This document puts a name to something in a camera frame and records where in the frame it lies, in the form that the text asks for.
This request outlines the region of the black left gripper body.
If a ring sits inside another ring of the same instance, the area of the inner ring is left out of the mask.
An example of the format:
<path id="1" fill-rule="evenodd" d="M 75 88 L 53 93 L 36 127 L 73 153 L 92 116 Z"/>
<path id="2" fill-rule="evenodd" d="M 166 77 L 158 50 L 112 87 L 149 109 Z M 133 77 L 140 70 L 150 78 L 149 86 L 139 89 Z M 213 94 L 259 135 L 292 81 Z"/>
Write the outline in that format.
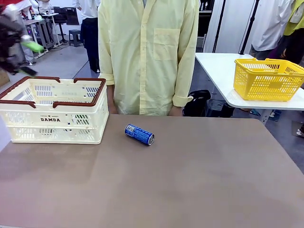
<path id="1" fill-rule="evenodd" d="M 10 48 L 16 44 L 14 21 L 3 12 L 3 10 L 0 11 L 0 67 L 10 73 L 20 64 L 16 63 L 13 60 L 14 56 L 10 54 Z"/>

